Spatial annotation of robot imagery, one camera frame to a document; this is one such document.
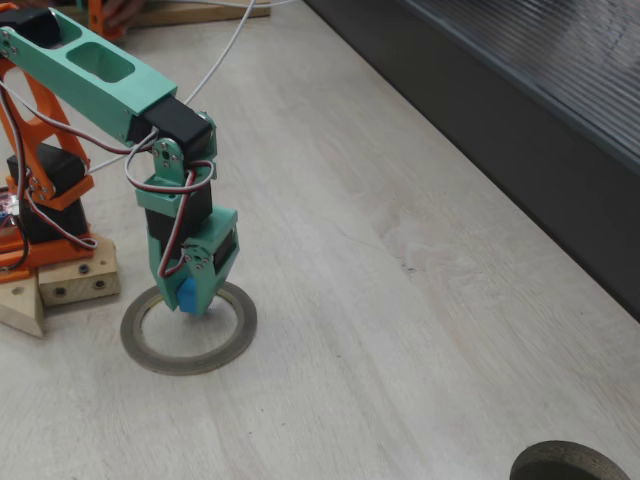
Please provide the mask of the person's hand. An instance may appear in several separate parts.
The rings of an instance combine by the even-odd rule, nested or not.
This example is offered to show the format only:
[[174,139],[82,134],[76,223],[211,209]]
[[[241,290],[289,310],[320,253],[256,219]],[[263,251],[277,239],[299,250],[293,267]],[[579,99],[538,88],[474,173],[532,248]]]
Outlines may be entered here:
[[106,25],[111,28],[129,27],[146,4],[146,0],[108,0],[102,6]]

